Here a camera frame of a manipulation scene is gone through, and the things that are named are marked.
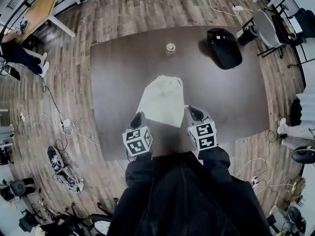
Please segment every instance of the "black clothing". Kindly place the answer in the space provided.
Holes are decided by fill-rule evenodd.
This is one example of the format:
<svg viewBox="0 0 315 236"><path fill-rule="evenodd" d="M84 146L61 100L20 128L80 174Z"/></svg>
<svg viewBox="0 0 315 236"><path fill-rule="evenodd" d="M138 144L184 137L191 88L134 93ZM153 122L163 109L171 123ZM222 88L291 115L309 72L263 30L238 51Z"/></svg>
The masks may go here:
<svg viewBox="0 0 315 236"><path fill-rule="evenodd" d="M41 74L43 71L40 68L40 59L29 55L17 42L15 39L2 43L2 57L6 62L12 62L17 64L22 64L31 70L34 74Z"/></svg>
<svg viewBox="0 0 315 236"><path fill-rule="evenodd" d="M124 191L108 236L270 236L249 182L228 172L221 148L158 157L128 165Z"/></svg>

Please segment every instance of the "wooden floor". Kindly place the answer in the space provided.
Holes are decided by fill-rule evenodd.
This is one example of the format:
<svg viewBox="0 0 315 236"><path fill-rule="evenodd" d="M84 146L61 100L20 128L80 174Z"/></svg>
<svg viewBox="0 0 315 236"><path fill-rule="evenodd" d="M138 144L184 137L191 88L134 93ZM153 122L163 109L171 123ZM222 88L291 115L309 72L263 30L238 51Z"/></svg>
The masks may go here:
<svg viewBox="0 0 315 236"><path fill-rule="evenodd" d="M256 4L252 3L252 0L232 1L251 10L263 8L267 3L265 0L259 0ZM232 13L231 6L226 0L211 2L214 8ZM90 78L92 45L136 32L174 26L239 27L251 17L252 12L248 10L241 11L239 17L215 12L207 0L88 0L57 17L76 32L75 38L71 38L52 24L39 32L38 35L45 45L37 50L48 52L50 62L48 87L62 114L74 121L79 133L98 142ZM257 53L263 50L259 41L255 47ZM278 53L264 59L259 58L268 98L269 125L274 132L277 121L281 117L288 117L295 95L303 91L299 69L287 68L287 64L292 62L295 62L295 55L290 47L285 48L283 59L279 58ZM21 82L9 76L0 77L0 108L10 109L10 120L16 130L17 103L27 107L34 122L39 122L40 114L46 113L53 124L58 126L58 112L49 93L43 93L41 79L25 68L16 67L21 72ZM18 178L33 175L37 185L42 189L41 196L48 205L62 212L66 206L75 202L81 215L98 212L97 202L112 209L113 198L120 197L126 187L123 171L127 165L126 161L104 161L99 146L74 134L73 138L68 140L66 151L69 154L69 164L85 179L84 191L77 195L52 180L46 150L56 139L62 139L64 142L61 131L54 129L46 116L42 116L41 123L34 128L31 128L30 123L21 123L19 131L14 138L14 165L11 169ZM249 160L267 157L267 131L224 144L222 147L231 157L230 172L234 175ZM270 144L268 161L273 167L273 178L270 181L273 185L286 183L300 169L300 165L290 159L290 151L282 147L279 140ZM249 180L251 176L258 175L264 169L262 160L254 161L240 172L239 177ZM268 180L270 174L269 169L261 179ZM285 193L284 187L272 189L279 190L280 197ZM30 197L34 204L37 204L37 199L38 196ZM266 214L280 201L269 188L262 191L258 199Z"/></svg>

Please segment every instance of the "dark brown table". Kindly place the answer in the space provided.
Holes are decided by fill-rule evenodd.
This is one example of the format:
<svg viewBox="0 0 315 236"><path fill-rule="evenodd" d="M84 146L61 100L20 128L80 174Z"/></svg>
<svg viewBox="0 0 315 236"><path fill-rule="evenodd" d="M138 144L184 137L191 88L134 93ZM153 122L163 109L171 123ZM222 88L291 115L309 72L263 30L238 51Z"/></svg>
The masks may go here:
<svg viewBox="0 0 315 236"><path fill-rule="evenodd" d="M211 28L151 30L91 47L95 121L106 160L126 159L122 133L134 118L145 87L159 75L182 79L185 104L209 112L216 123L219 144L269 128L266 91L254 45L240 48L241 65L222 70L208 51L206 32ZM234 35L239 30L224 28ZM166 55L168 43L176 45L173 56ZM161 134L170 139L156 124L149 125L154 151L161 148ZM181 140L187 142L181 143L180 150L193 148L187 136Z"/></svg>

